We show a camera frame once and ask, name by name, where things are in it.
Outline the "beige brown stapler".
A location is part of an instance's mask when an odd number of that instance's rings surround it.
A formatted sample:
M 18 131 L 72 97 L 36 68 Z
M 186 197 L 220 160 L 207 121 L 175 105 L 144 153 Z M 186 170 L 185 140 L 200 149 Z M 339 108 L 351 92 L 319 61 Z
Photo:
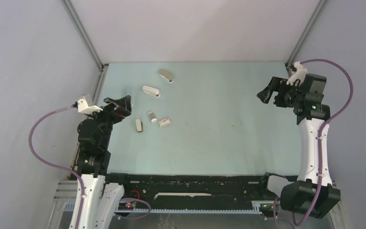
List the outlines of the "beige brown stapler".
M 136 124 L 136 131 L 137 131 L 137 133 L 143 132 L 143 123 L 142 123 L 142 121 L 139 118 L 137 118 L 135 120 L 135 124 Z

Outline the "light blue stapler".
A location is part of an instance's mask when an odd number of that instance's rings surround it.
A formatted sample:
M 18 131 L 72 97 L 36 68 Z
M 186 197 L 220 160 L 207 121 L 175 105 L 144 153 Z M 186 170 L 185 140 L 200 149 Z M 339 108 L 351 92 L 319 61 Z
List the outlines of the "light blue stapler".
M 134 92 L 133 92 L 133 89 L 131 87 L 127 87 L 126 92 L 127 92 L 127 95 L 129 95 L 131 97 L 131 107 L 133 107 L 133 105 L 134 105 Z

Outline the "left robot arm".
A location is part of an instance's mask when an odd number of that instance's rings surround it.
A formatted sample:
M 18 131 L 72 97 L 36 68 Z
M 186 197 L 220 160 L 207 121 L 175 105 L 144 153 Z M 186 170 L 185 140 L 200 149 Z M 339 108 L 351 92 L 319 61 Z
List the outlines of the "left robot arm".
M 108 146 L 113 125 L 132 113 L 131 96 L 120 99 L 105 98 L 105 106 L 96 106 L 90 96 L 82 95 L 74 107 L 88 116 L 77 127 L 78 159 L 73 172 L 78 185 L 76 210 L 72 215 L 71 229 L 90 229 L 94 225 L 98 198 L 107 175 L 111 153 Z

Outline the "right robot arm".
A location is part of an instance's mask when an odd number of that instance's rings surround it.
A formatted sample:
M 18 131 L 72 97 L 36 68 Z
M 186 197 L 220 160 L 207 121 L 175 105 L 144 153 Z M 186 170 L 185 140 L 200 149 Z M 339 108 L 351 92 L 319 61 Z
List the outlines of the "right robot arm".
M 327 163 L 327 132 L 330 108 L 322 104 L 326 78 L 307 74 L 304 80 L 290 83 L 287 79 L 272 77 L 269 84 L 257 94 L 268 103 L 274 92 L 274 105 L 292 108 L 297 117 L 301 137 L 301 166 L 297 180 L 266 173 L 264 183 L 258 186 L 263 199 L 277 195 L 281 208 L 292 213 L 323 218 L 339 201 L 341 192 L 332 185 Z

